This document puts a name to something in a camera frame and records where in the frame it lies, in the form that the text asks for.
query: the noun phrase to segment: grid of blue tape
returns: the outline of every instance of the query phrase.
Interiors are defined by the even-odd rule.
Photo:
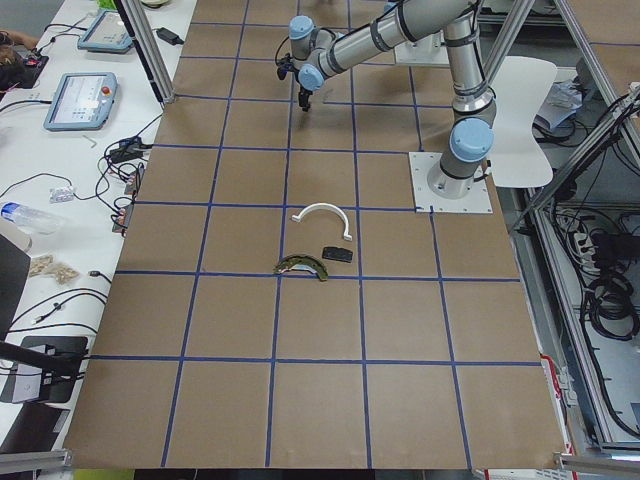
[[[226,107],[226,112],[225,112],[225,119],[224,119],[224,124],[222,127],[222,133],[221,133],[221,137],[220,137],[220,142],[219,145],[215,145],[215,146],[197,146],[197,145],[173,145],[173,144],[160,144],[163,147],[175,147],[175,148],[207,148],[207,149],[212,149],[212,150],[217,150],[217,162],[216,162],[216,169],[214,172],[214,179],[213,179],[213,183],[212,183],[212,187],[210,190],[210,194],[209,194],[209,201],[204,203],[204,202],[191,202],[191,203],[182,203],[182,202],[161,202],[161,201],[140,201],[140,204],[150,204],[150,205],[180,205],[180,206],[203,206],[207,208],[207,215],[206,215],[206,221],[205,221],[205,227],[204,227],[204,232],[203,232],[203,236],[202,236],[202,241],[201,241],[201,245],[200,245],[200,250],[198,253],[198,261],[197,261],[197,267],[196,267],[196,271],[195,272],[191,272],[191,271],[183,271],[183,272],[176,272],[176,271],[142,271],[142,270],[119,270],[117,273],[120,275],[137,275],[137,274],[145,274],[145,275],[183,275],[183,276],[193,276],[194,277],[194,284],[193,284],[193,289],[191,292],[191,298],[190,298],[190,303],[189,303],[189,309],[188,309],[188,315],[187,315],[187,319],[186,319],[186,324],[185,324],[185,328],[184,328],[184,333],[183,333],[183,341],[182,341],[182,346],[181,346],[181,351],[180,351],[180,355],[179,356],[136,356],[136,355],[93,355],[92,358],[96,358],[96,359],[102,359],[102,360],[147,360],[147,361],[167,361],[167,362],[177,362],[178,363],[178,369],[177,369],[177,374],[176,374],[176,379],[175,379],[175,386],[174,386],[174,392],[173,392],[173,399],[172,399],[172,404],[171,404],[171,410],[170,410],[170,414],[169,414],[169,419],[167,422],[167,429],[166,429],[166,435],[165,435],[165,443],[164,443],[164,449],[163,449],[163,455],[162,455],[162,460],[161,460],[161,466],[165,467],[166,463],[167,463],[167,458],[169,455],[169,449],[170,449],[170,444],[171,444],[171,434],[172,434],[172,430],[173,430],[173,423],[174,423],[174,417],[175,417],[175,412],[176,412],[176,407],[177,407],[177,403],[178,403],[178,395],[179,395],[179,389],[180,389],[180,382],[181,382],[181,377],[182,377],[182,371],[183,371],[183,367],[185,362],[227,362],[227,363],[262,363],[262,364],[269,364],[270,365],[270,376],[269,376],[269,395],[268,395],[268,421],[267,421],[267,432],[266,432],[266,450],[265,450],[265,467],[269,467],[271,464],[271,437],[272,437],[272,419],[273,419],[273,410],[274,410],[274,402],[275,402],[275,398],[274,398],[274,390],[275,390],[275,382],[276,382],[276,365],[277,364],[330,364],[330,365],[344,365],[344,364],[348,364],[348,365],[360,365],[362,367],[362,384],[363,384],[363,409],[364,409],[364,429],[365,429],[365,440],[366,440],[366,457],[367,457],[367,467],[368,468],[373,468],[373,461],[372,461],[372,452],[371,452],[371,433],[370,433],[370,425],[369,425],[369,397],[368,397],[368,377],[367,377],[367,366],[368,365],[424,365],[424,366],[449,366],[451,368],[452,371],[452,376],[453,376],[453,383],[454,383],[454,389],[455,389],[455,396],[456,396],[456,403],[457,403],[457,409],[458,409],[458,414],[460,417],[460,428],[461,428],[461,432],[462,432],[462,440],[463,440],[463,447],[464,447],[464,452],[465,452],[465,458],[466,458],[466,463],[467,463],[467,467],[471,468],[472,467],[472,457],[471,457],[471,452],[470,452],[470,448],[469,448],[469,440],[468,440],[468,436],[467,436],[467,432],[466,432],[466,425],[465,425],[465,421],[464,421],[464,409],[463,409],[463,404],[462,404],[462,399],[461,399],[461,394],[460,394],[460,385],[459,385],[459,381],[458,381],[458,375],[457,375],[457,368],[460,366],[465,366],[465,367],[473,367],[473,366],[477,366],[477,367],[499,367],[499,366],[522,366],[522,367],[539,367],[540,363],[539,362],[491,362],[491,361],[485,361],[485,362],[469,362],[469,361],[457,361],[455,359],[455,353],[454,353],[454,348],[453,348],[453,342],[452,342],[452,338],[451,338],[451,329],[450,329],[450,324],[449,324],[449,317],[448,317],[448,312],[447,312],[447,299],[445,297],[445,293],[444,293],[444,285],[446,282],[490,282],[490,283],[513,283],[513,282],[519,282],[518,279],[514,279],[514,278],[458,278],[458,277],[445,277],[442,273],[442,268],[441,268],[441,264],[440,264],[440,251],[439,251],[439,246],[438,246],[438,239],[437,239],[437,231],[436,231],[436,224],[434,221],[434,214],[433,212],[431,212],[429,214],[429,222],[431,224],[431,228],[432,228],[432,232],[433,232],[433,248],[435,250],[435,260],[436,260],[436,267],[437,267],[437,276],[436,277],[385,277],[385,276],[366,276],[363,274],[362,271],[362,238],[361,238],[361,221],[360,221],[360,214],[363,211],[398,211],[398,212],[402,212],[402,211],[414,211],[414,209],[411,208],[371,208],[371,207],[362,207],[360,206],[360,193],[359,193],[359,185],[358,185],[358,154],[362,154],[362,153],[406,153],[406,152],[389,152],[389,151],[384,151],[384,152],[378,152],[378,151],[364,151],[364,150],[358,150],[355,148],[355,146],[357,145],[357,129],[356,129],[356,105],[375,105],[378,106],[378,104],[356,104],[353,100],[355,98],[354,96],[354,80],[353,80],[353,72],[349,72],[348,74],[351,76],[351,81],[350,81],[350,85],[351,85],[351,102],[345,102],[345,103],[341,103],[341,102],[334,102],[336,104],[344,104],[344,105],[349,105],[351,106],[351,113],[352,113],[352,130],[353,130],[353,140],[354,140],[354,148],[350,149],[350,150],[331,150],[331,149],[327,149],[327,150],[310,150],[310,149],[294,149],[291,147],[291,116],[292,116],[292,109],[294,108],[295,103],[289,100],[283,100],[282,102],[289,102],[290,107],[289,107],[289,122],[288,122],[288,133],[287,133],[287,147],[286,148],[255,148],[255,147],[249,147],[249,148],[245,148],[245,147],[225,147],[224,146],[224,136],[225,136],[225,131],[227,128],[227,120],[228,120],[228,116],[229,116],[229,109],[230,109],[230,105],[231,105],[231,101],[234,100],[232,98],[232,92],[233,92],[233,86],[235,83],[235,78],[236,78],[236,73],[237,73],[237,68],[238,68],[238,64],[240,60],[256,60],[256,59],[249,59],[249,58],[244,58],[244,57],[240,57],[240,46],[242,45],[242,38],[244,35],[244,31],[245,31],[245,27],[250,25],[248,23],[246,23],[246,18],[247,18],[247,14],[248,14],[248,10],[249,10],[249,5],[251,4],[252,0],[247,0],[246,4],[245,4],[245,10],[244,10],[244,17],[243,17],[243,23],[242,24],[226,24],[226,25],[239,25],[241,27],[241,32],[240,32],[240,41],[238,42],[238,48],[237,48],[237,53],[236,56],[233,57],[235,59],[235,65],[234,65],[234,69],[233,69],[233,75],[232,75],[232,81],[231,81],[231,85],[230,85],[230,89],[229,89],[229,96],[228,97],[201,97],[201,96],[197,96],[197,95],[188,95],[190,97],[194,97],[194,98],[215,98],[215,99],[219,99],[219,100],[225,100],[227,101],[227,107]],[[349,19],[351,18],[351,2],[350,0],[347,0],[347,8],[349,9]],[[298,13],[300,11],[300,2],[298,1]],[[251,24],[252,26],[282,26],[282,25],[264,25],[264,24]],[[226,58],[229,59],[231,57],[187,57],[187,58]],[[419,125],[419,118],[418,118],[418,108],[419,107],[431,107],[431,108],[448,108],[447,106],[443,106],[443,105],[419,105],[416,101],[416,89],[415,89],[415,84],[414,84],[414,80],[413,80],[413,74],[410,71],[410,82],[411,82],[411,89],[412,89],[412,96],[413,96],[413,104],[411,105],[405,105],[407,107],[412,107],[414,109],[415,112],[415,119],[416,119],[416,130],[417,130],[417,135],[419,138],[419,142],[420,145],[422,146],[422,139],[421,139],[421,132],[420,129],[418,127]],[[293,85],[291,87],[291,98],[293,98]],[[278,205],[248,205],[248,204],[227,204],[227,203],[214,203],[213,198],[214,198],[214,192],[215,192],[215,185],[216,185],[216,181],[217,181],[217,177],[218,177],[218,168],[220,165],[220,157],[221,154],[223,152],[223,150],[225,149],[243,149],[243,150],[277,150],[277,151],[283,151],[286,152],[286,167],[285,167],[285,184],[284,184],[284,191],[283,191],[283,199],[282,199],[282,204],[278,204]],[[274,275],[272,274],[247,274],[247,273],[228,273],[228,272],[201,272],[201,266],[202,266],[202,261],[203,261],[203,256],[204,256],[204,251],[205,251],[205,243],[206,243],[206,238],[207,238],[207,233],[208,233],[208,229],[210,227],[210,218],[211,218],[211,212],[215,207],[235,207],[235,208],[270,208],[270,209],[281,209],[282,210],[282,217],[281,217],[281,228],[280,228],[280,244],[279,244],[279,252],[280,252],[280,256],[282,256],[284,254],[284,240],[285,240],[285,230],[286,230],[286,212],[288,208],[302,208],[304,207],[304,205],[289,205],[287,203],[287,187],[288,187],[288,172],[289,172],[289,161],[290,161],[290,154],[292,151],[333,151],[333,152],[351,152],[353,153],[353,161],[354,161],[354,170],[355,170],[355,192],[356,192],[356,204],[355,206],[345,206],[343,207],[346,210],[353,210],[355,211],[356,214],[356,225],[357,225],[357,232],[358,232],[358,275],[354,275],[354,276],[349,276],[349,275],[342,275],[342,276],[338,276],[338,275],[333,275],[332,278],[338,278],[338,279],[347,279],[347,280],[357,280],[359,283],[359,305],[360,305],[360,334],[361,334],[361,349],[362,349],[362,358],[360,360],[338,360],[338,359],[306,359],[306,358],[297,358],[297,359],[291,359],[291,358],[287,358],[287,359],[281,359],[278,358],[277,356],[277,340],[278,340],[278,320],[279,320],[279,312],[280,312],[280,293],[281,293],[281,284],[282,284],[282,277],[277,276],[277,280],[276,280],[276,308],[275,308],[275,316],[274,316],[274,328],[273,328],[273,336],[272,336],[272,347],[271,347],[271,356],[268,358],[244,358],[244,357],[238,357],[238,358],[234,358],[234,357],[202,357],[202,356],[188,356],[186,355],[186,350],[187,350],[187,342],[188,342],[188,336],[189,336],[189,330],[190,330],[190,325],[191,325],[191,320],[192,320],[192,315],[193,315],[193,309],[194,309],[194,304],[195,304],[195,297],[196,297],[196,292],[198,290],[198,283],[200,280],[200,277],[205,277],[205,276],[230,276],[230,277],[247,277],[247,278],[252,278],[252,277],[268,277],[268,278],[272,278],[274,277]],[[312,280],[311,277],[292,277],[292,278],[297,278],[301,281],[304,280]],[[412,360],[394,360],[394,359],[388,359],[388,360],[371,360],[367,358],[367,351],[366,351],[366,338],[365,338],[365,303],[364,303],[364,289],[363,287],[363,282],[364,281],[377,281],[377,280],[393,280],[393,281],[420,281],[420,282],[437,282],[439,285],[439,289],[440,289],[440,298],[441,298],[441,302],[442,302],[442,309],[444,312],[444,321],[445,321],[445,327],[446,327],[446,335],[447,335],[447,342],[448,342],[448,348],[449,348],[449,355],[450,355],[450,360],[438,360],[438,361],[412,361]]]

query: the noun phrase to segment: power strip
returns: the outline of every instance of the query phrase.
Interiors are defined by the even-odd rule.
[[[576,247],[576,253],[583,260],[581,263],[584,270],[597,275],[600,269],[595,266],[594,255],[596,253],[596,247],[593,245],[589,234],[575,232],[573,234],[573,242]]]

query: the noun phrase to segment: white plastic clip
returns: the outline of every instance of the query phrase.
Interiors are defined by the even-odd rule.
[[[311,213],[315,210],[329,210],[330,212],[338,215],[344,222],[344,233],[342,234],[342,238],[344,238],[348,242],[353,240],[353,238],[351,238],[351,235],[349,235],[349,219],[347,218],[347,214],[344,213],[340,208],[330,203],[313,203],[308,207],[303,208],[298,215],[293,215],[291,217],[291,220],[300,223],[300,221],[302,221],[307,213]]]

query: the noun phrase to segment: black monitor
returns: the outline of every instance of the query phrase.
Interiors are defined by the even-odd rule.
[[[29,255],[0,235],[0,340],[15,317],[29,275]]]
[[[13,362],[0,402],[65,403],[71,398],[86,354],[87,338],[28,336],[20,346],[4,341],[16,315],[30,264],[29,256],[0,234],[0,359]],[[24,366],[30,367],[27,373]]]

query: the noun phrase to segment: water bottle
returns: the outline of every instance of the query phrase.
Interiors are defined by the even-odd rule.
[[[14,202],[3,204],[2,209],[0,209],[0,216],[19,227],[26,227],[43,235],[58,231],[64,223],[64,218],[62,217]]]

